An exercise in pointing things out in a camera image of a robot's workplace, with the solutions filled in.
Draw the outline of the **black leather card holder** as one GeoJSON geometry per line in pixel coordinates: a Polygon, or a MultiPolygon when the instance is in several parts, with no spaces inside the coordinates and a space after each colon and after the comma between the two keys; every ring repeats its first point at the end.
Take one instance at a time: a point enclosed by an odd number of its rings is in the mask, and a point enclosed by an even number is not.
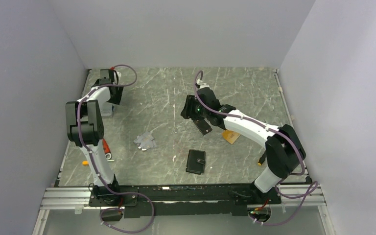
{"type": "Polygon", "coordinates": [[[190,149],[188,152],[186,172],[201,175],[205,171],[206,153],[190,149]]]}

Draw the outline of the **clear plastic screw box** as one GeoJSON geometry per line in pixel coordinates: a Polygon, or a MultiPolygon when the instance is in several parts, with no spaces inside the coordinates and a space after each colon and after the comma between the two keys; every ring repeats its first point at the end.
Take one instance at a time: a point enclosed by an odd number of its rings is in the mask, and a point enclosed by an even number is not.
{"type": "Polygon", "coordinates": [[[105,104],[102,108],[100,108],[100,111],[103,117],[111,117],[114,113],[114,105],[105,104]]]}

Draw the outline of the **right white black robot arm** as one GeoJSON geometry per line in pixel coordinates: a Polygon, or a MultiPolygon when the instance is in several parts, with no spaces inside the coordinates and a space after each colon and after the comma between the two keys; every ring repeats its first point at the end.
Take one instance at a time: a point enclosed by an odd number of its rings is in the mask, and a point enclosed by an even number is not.
{"type": "Polygon", "coordinates": [[[203,134],[216,126],[239,133],[264,148],[267,167],[254,180],[250,190],[251,199],[256,203],[264,202],[269,197],[269,190],[303,165],[306,158],[292,126],[270,125],[243,114],[234,106],[222,105],[209,87],[200,88],[196,95],[187,95],[181,116],[196,121],[203,134]]]}

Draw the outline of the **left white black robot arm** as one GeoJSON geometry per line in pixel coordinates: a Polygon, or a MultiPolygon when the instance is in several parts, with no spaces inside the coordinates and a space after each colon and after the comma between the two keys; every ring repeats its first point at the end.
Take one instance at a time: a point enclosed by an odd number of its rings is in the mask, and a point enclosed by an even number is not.
{"type": "Polygon", "coordinates": [[[118,79],[113,69],[102,69],[89,93],[65,105],[68,139],[85,154],[94,178],[94,196],[110,206],[120,201],[121,192],[103,149],[105,131],[101,107],[105,103],[115,104],[117,96],[121,96],[121,89],[115,84],[118,79]]]}

